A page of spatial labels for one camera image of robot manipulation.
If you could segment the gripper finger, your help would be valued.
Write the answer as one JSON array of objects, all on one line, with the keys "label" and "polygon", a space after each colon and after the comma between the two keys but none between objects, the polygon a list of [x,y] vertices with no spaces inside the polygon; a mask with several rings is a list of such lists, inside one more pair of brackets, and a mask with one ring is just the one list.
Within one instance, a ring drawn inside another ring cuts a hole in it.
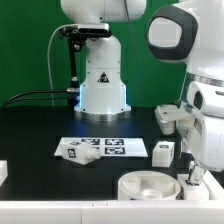
[{"label": "gripper finger", "polygon": [[191,161],[189,164],[189,181],[191,183],[199,183],[204,175],[204,169],[197,163]]}]

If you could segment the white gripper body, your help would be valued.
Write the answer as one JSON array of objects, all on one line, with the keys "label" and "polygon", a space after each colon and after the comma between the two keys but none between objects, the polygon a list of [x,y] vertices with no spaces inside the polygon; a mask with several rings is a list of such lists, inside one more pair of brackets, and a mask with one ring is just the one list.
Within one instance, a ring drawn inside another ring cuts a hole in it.
[{"label": "white gripper body", "polygon": [[200,114],[178,120],[176,128],[198,166],[224,170],[224,119]]}]

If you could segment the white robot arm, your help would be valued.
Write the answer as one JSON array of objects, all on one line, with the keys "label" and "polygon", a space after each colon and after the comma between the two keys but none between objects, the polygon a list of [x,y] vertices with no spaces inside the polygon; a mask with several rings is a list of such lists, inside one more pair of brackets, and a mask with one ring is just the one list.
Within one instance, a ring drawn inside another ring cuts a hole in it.
[{"label": "white robot arm", "polygon": [[[73,21],[73,48],[87,46],[86,78],[78,88],[77,115],[112,120],[130,113],[120,79],[121,44],[110,22],[140,18],[146,0],[61,0]],[[178,131],[194,163],[190,180],[205,170],[224,170],[224,0],[179,0],[159,8],[147,28],[147,46],[158,60],[184,62],[179,102],[161,105],[155,115],[161,131]]]}]

